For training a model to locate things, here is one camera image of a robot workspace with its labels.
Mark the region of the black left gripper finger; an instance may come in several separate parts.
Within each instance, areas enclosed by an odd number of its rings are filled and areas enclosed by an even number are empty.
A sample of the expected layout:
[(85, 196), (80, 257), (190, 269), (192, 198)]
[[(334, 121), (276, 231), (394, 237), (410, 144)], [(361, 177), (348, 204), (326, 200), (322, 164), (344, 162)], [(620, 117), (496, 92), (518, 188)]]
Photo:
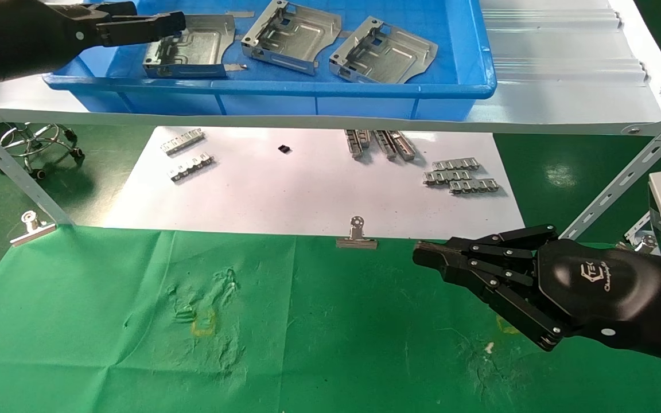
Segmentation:
[(181, 11), (152, 16), (115, 15), (99, 23), (99, 41), (102, 46), (150, 44), (184, 29), (186, 16)]
[(82, 21), (133, 21), (137, 20), (134, 2), (84, 3), (86, 15)]

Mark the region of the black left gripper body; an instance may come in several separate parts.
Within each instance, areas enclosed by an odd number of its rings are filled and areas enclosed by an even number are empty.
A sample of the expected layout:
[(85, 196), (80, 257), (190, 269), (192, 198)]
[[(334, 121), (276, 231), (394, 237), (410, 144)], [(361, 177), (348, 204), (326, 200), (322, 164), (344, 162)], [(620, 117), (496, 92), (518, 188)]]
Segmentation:
[(83, 5), (0, 1), (0, 82), (56, 71), (99, 45)]

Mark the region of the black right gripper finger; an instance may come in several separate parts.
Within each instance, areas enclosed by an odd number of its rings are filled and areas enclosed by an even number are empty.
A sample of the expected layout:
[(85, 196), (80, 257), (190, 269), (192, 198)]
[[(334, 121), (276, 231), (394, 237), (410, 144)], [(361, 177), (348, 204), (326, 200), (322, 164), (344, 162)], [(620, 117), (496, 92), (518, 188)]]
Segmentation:
[(537, 288), (531, 253), (414, 253), (413, 261), (469, 290), (542, 350), (553, 350), (566, 334), (562, 317)]
[(464, 268), (472, 260), (502, 268), (527, 266), (534, 262), (538, 248), (557, 238), (558, 232), (553, 225), (538, 225), (478, 239), (451, 237), (443, 243), (418, 241), (414, 247), (414, 263), (443, 271)]

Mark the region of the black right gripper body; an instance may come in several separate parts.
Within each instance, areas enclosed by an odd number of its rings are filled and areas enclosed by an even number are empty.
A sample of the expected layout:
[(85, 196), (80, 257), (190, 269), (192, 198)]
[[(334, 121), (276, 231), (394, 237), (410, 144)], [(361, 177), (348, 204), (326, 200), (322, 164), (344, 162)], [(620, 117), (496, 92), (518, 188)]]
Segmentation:
[(570, 336), (661, 358), (661, 257), (563, 239), (538, 249), (537, 277)]

